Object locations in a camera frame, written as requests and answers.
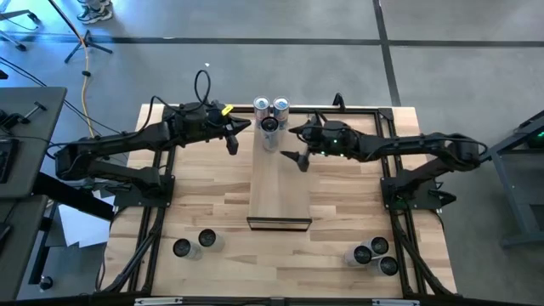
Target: tripod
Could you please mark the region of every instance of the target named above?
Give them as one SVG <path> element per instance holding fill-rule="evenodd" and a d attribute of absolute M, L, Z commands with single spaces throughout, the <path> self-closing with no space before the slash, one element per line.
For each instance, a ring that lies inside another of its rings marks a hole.
<path fill-rule="evenodd" d="M 62 19 L 65 21 L 65 23 L 70 27 L 71 31 L 74 32 L 74 35 L 78 36 L 77 34 L 77 30 L 76 28 L 72 25 L 72 23 L 68 20 L 68 17 L 66 17 L 66 15 L 62 12 L 62 10 L 59 8 L 59 6 L 57 6 L 57 4 L 54 2 L 54 0 L 49 0 L 49 3 L 51 3 L 51 5 L 53 5 L 53 8 L 54 10 L 57 11 L 57 13 L 59 13 L 60 17 L 62 17 Z M 93 48 L 97 48 L 98 50 L 101 50 L 101 51 L 104 51 L 104 52 L 107 52 L 109 54 L 112 54 L 113 51 L 109 50 L 108 48 L 104 48 L 94 42 L 92 42 L 92 38 L 91 38 L 91 32 L 89 30 L 87 30 L 85 32 L 85 36 L 82 38 L 83 40 L 83 43 L 85 43 L 85 46 L 86 47 L 93 47 Z M 68 64 L 68 61 L 70 61 L 71 57 L 74 56 L 74 54 L 76 53 L 77 50 L 79 50 L 79 48 L 82 46 L 82 41 L 80 40 L 76 47 L 70 52 L 70 54 L 68 54 L 68 56 L 65 58 L 65 63 Z"/>

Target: white paper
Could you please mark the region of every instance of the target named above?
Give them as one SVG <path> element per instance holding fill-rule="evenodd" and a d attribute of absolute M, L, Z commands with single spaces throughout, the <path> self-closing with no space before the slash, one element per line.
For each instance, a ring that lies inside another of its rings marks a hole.
<path fill-rule="evenodd" d="M 100 199 L 99 191 L 94 191 L 93 194 Z M 110 196 L 100 200 L 113 206 L 115 197 Z M 67 246 L 79 242 L 79 247 L 88 247 L 108 241 L 110 237 L 109 221 L 80 212 L 64 204 L 59 206 L 59 213 Z"/>

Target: gray concrete floor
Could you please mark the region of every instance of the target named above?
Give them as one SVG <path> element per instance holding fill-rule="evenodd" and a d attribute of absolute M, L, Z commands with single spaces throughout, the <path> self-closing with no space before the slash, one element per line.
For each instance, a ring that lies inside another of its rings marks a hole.
<path fill-rule="evenodd" d="M 57 2 L 76 20 L 75 0 Z M 113 2 L 113 20 L 89 27 L 76 23 L 77 28 L 114 37 L 378 38 L 371 0 Z M 45 1 L 13 1 L 8 10 L 16 9 L 38 15 L 40 34 L 70 34 Z M 382 9 L 389 39 L 544 41 L 541 1 L 382 0 Z M 31 26 L 24 16 L 15 21 Z M 6 22 L 0 30 L 21 33 Z M 62 59 L 73 44 L 25 44 L 28 51 L 21 53 L 0 42 L 0 54 L 50 86 L 67 87 L 67 99 L 80 105 L 83 53 L 65 65 Z M 379 46 L 105 46 L 114 54 L 91 49 L 88 105 L 92 117 L 119 130 L 134 129 L 139 106 L 153 94 L 170 103 L 195 100 L 192 79 L 206 63 L 212 97 L 225 102 L 249 104 L 263 94 L 285 95 L 294 104 L 328 105 L 335 92 L 342 92 L 349 105 L 391 105 Z M 425 133 L 465 133 L 493 145 L 542 109 L 544 48 L 392 47 L 391 54 L 401 104 L 416 107 Z M 2 87 L 33 85 L 14 73 L 0 82 Z M 87 134 L 86 125 L 63 110 L 54 141 Z M 53 173 L 54 165 L 45 161 L 42 170 Z M 518 227 L 492 165 L 441 180 L 444 190 L 458 195 L 443 218 L 459 292 L 543 304 L 544 247 L 499 247 L 499 240 L 517 233 Z M 22 286 L 20 298 L 91 292 L 101 251 L 101 246 L 55 250 L 46 267 L 56 280 L 54 288 L 40 293 Z"/>

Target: wooden tabletop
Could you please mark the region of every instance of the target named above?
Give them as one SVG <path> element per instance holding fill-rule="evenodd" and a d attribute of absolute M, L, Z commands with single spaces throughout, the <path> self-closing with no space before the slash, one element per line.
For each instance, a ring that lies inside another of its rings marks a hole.
<path fill-rule="evenodd" d="M 144 123 L 148 109 L 148 105 L 142 105 L 137 128 Z M 414 108 L 393 110 L 399 136 L 420 133 Z M 161 114 L 162 106 L 154 105 L 150 122 L 160 121 Z M 252 119 L 252 114 L 235 116 Z M 342 120 L 363 133 L 376 133 L 374 120 L 368 115 L 327 117 Z M 224 140 L 177 149 L 173 169 L 176 185 L 162 230 L 153 295 L 402 296 L 398 275 L 372 276 L 366 268 L 350 268 L 343 263 L 343 253 L 348 247 L 378 235 L 389 240 L 388 254 L 394 257 L 391 223 L 388 212 L 383 209 L 379 188 L 383 173 L 378 161 L 358 163 L 342 157 L 311 156 L 308 183 L 313 223 L 309 230 L 251 231 L 246 217 L 252 181 L 253 125 L 237 138 L 240 148 L 236 156 L 229 155 Z M 132 152 L 128 165 L 135 168 L 150 166 L 153 155 L 147 150 Z M 402 156 L 402 161 L 405 168 L 410 169 L 423 164 L 426 157 Z M 142 210 L 140 207 L 129 208 L 113 224 L 105 254 L 103 286 L 114 280 L 133 255 Z M 414 211 L 413 218 L 422 257 L 442 283 L 455 291 L 439 220 L 426 211 Z M 177 239 L 187 238 L 197 243 L 199 232 L 205 228 L 216 230 L 224 237 L 222 252 L 204 252 L 199 261 L 174 256 L 172 246 Z M 413 264 L 406 252 L 405 256 L 415 288 Z M 140 270 L 139 286 L 144 281 L 147 262 L 146 256 Z"/>

